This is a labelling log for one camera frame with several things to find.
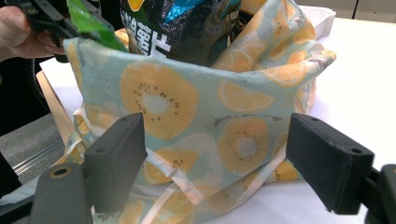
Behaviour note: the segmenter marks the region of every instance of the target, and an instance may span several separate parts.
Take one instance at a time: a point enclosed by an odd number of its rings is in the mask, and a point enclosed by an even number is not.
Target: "kiwi print fabric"
[[[285,159],[290,115],[309,112],[315,78],[335,60],[292,0],[266,1],[210,68],[82,38],[64,45],[83,105],[60,162],[82,162],[117,119],[144,116],[148,158],[119,223],[198,223],[266,181],[299,178]]]

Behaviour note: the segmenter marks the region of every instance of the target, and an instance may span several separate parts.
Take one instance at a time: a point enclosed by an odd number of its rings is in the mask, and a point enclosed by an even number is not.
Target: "black cable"
[[[35,78],[35,59],[26,59],[25,69],[26,69],[25,74],[26,74],[27,82],[35,98],[47,111],[50,111],[46,98],[42,90],[38,86],[37,79]]]
[[[358,10],[359,0],[356,0],[355,8],[353,9],[352,20],[355,20],[356,10]]]

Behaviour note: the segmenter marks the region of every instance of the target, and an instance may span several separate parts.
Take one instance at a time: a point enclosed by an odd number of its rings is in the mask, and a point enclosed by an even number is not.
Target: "human hand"
[[[0,62],[13,58],[43,58],[64,54],[47,32],[36,34],[18,7],[0,8]]]

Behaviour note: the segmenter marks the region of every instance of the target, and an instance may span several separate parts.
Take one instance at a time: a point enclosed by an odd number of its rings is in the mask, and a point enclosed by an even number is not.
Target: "white wall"
[[[300,6],[328,7],[338,18],[351,19],[357,0],[295,0]],[[356,20],[396,23],[396,0],[360,0]]]

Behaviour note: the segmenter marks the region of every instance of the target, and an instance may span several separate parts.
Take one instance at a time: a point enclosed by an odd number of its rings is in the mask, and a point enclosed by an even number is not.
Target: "white table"
[[[396,163],[392,144],[396,128],[396,24],[335,19],[330,36],[319,41],[337,53],[337,60],[318,77],[317,102],[311,116],[371,149],[374,168]],[[73,75],[67,65],[54,60],[42,63],[42,68],[70,118],[81,102]],[[328,213],[315,192],[300,180],[265,184],[243,206],[206,223],[355,224],[363,223],[366,211],[363,206],[357,216]]]

